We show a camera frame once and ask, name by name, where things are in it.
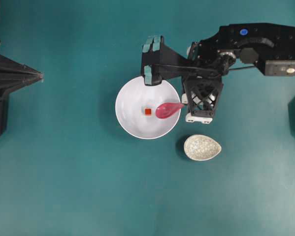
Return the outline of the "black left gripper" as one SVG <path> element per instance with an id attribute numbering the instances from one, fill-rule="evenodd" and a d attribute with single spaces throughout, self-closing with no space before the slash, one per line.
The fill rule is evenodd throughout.
<path id="1" fill-rule="evenodd" d="M 31 76 L 0 76 L 0 136 L 7 127 L 6 98 L 9 94 L 43 80 L 43 73 L 0 54 L 0 73 L 2 72 Z"/>

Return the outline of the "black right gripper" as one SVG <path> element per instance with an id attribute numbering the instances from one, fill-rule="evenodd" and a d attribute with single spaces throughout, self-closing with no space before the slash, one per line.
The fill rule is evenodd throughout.
<path id="1" fill-rule="evenodd" d="M 157 86 L 163 80 L 182 76 L 181 102 L 187 108 L 186 122 L 211 123 L 223 89 L 222 75 L 215 68 L 202 65 L 198 54 L 201 44 L 193 42 L 187 59 L 164 43 L 160 35 L 149 36 L 142 47 L 142 77 L 146 86 Z"/>

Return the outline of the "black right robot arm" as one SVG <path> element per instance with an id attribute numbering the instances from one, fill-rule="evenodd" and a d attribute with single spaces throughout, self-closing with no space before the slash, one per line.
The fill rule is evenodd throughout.
<path id="1" fill-rule="evenodd" d="M 221 26 L 212 37 L 193 42 L 184 57 L 150 36 L 142 47 L 141 76 L 146 86 L 180 77 L 187 122 L 209 124 L 223 89 L 222 77 L 237 60 L 265 76 L 295 76 L 295 27 L 269 24 Z"/>

